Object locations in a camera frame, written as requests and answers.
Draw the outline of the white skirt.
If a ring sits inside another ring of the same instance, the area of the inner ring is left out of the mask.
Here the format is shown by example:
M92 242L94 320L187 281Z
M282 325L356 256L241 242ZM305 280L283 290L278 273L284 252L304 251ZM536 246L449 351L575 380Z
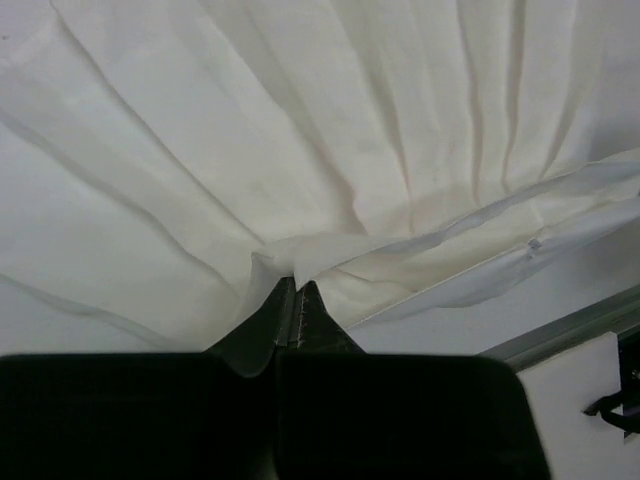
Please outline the white skirt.
M12 1L1 277L202 350L498 296L639 215L591 160L610 1Z

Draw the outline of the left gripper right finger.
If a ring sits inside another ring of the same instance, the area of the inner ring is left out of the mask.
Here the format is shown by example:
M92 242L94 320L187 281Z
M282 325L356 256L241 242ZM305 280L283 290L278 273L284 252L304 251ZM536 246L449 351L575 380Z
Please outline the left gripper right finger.
M295 297L275 359L282 479L547 479L524 388L481 356L373 354L328 314L315 283Z

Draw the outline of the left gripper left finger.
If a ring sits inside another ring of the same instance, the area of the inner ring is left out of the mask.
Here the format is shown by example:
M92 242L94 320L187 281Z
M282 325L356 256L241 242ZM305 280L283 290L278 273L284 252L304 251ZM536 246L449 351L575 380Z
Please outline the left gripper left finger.
M5 479L240 479L269 435L270 361L295 286L198 353L1 360Z

